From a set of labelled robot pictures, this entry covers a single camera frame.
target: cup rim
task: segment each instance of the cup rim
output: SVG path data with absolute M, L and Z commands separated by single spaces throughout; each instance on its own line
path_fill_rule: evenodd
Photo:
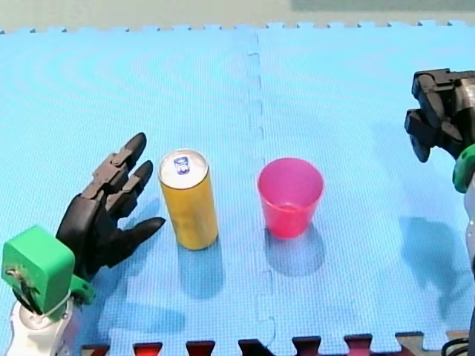
M 306 165 L 308 165 L 309 167 L 311 167 L 314 172 L 317 173 L 317 175 L 319 175 L 319 177 L 321 178 L 321 189 L 320 189 L 320 192 L 318 194 L 318 197 L 317 199 L 312 202 L 312 204 L 309 204 L 309 205 L 306 205 L 303 209 L 301 210 L 297 210 L 297 211 L 289 211 L 289 210 L 286 210 L 284 208 L 281 208 L 279 206 L 277 206 L 276 204 L 270 202 L 263 194 L 262 194 L 262 190 L 261 190 L 261 178 L 262 178 L 262 174 L 263 172 L 266 170 L 266 168 L 271 165 L 272 163 L 275 163 L 275 162 L 279 162 L 279 161 L 284 161 L 284 160 L 292 160 L 292 161 L 300 161 L 300 162 L 303 162 L 305 163 Z M 281 212 L 285 212 L 286 214 L 300 214 L 302 211 L 305 211 L 305 210 L 309 210 L 311 209 L 312 207 L 316 207 L 317 204 L 320 202 L 322 196 L 323 196 L 323 193 L 325 191 L 325 181 L 324 181 L 324 178 L 323 178 L 323 175 L 321 174 L 321 172 L 310 162 L 306 161 L 305 159 L 302 159 L 302 158 L 297 158 L 297 157 L 282 157 L 282 158 L 278 158 L 278 159 L 274 159 L 272 160 L 271 162 L 267 163 L 264 168 L 262 168 L 261 172 L 259 173 L 259 177 L 258 177 L 258 193 L 259 193 L 259 196 L 261 198 L 261 200 L 263 202 L 265 202 L 267 205 L 271 206 L 272 208 L 274 208 L 275 210 L 277 211 L 281 211 Z

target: robotic hand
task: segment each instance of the robotic hand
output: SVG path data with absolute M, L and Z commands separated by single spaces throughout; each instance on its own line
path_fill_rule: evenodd
M 152 174 L 147 161 L 128 176 L 145 145 L 139 133 L 104 160 L 72 199 L 56 237 L 34 226 L 4 244 L 1 276 L 17 299 L 7 356 L 72 355 L 80 307 L 93 302 L 96 273 L 131 256 L 164 224 L 155 217 L 130 230 L 117 228 Z
M 412 93 L 420 109 L 409 110 L 405 129 L 414 152 L 421 162 L 427 162 L 430 149 L 447 151 L 455 160 L 453 184 L 463 193 L 469 218 L 465 233 L 472 272 L 475 273 L 475 71 L 450 72 L 448 69 L 417 72 Z M 442 354 L 455 345 L 449 355 L 468 351 L 475 356 L 475 313 L 472 314 L 468 339 L 445 344 Z

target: green plastic housing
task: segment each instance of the green plastic housing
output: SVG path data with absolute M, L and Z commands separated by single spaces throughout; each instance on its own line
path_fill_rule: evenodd
M 3 247 L 1 278 L 23 294 L 19 274 L 33 290 L 33 299 L 43 313 L 58 306 L 68 295 L 73 277 L 73 252 L 38 226 L 29 228 L 7 241 Z

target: aluminum can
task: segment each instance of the aluminum can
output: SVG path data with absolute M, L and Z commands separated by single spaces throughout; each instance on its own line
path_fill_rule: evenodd
M 162 158 L 158 174 L 177 242 L 190 250 L 212 245 L 218 228 L 205 158 L 188 149 L 173 151 Z

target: robot finger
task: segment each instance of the robot finger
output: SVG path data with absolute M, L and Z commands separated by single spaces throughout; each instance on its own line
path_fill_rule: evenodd
M 86 199 L 101 200 L 119 192 L 128 182 L 128 173 L 136 165 L 146 144 L 145 134 L 138 133 L 118 153 L 110 154 L 94 171 L 93 181 L 81 195 Z
M 124 184 L 122 189 L 107 197 L 105 210 L 113 220 L 118 220 L 128 215 L 137 206 L 137 198 L 143 192 L 154 166 L 151 161 L 143 163 Z

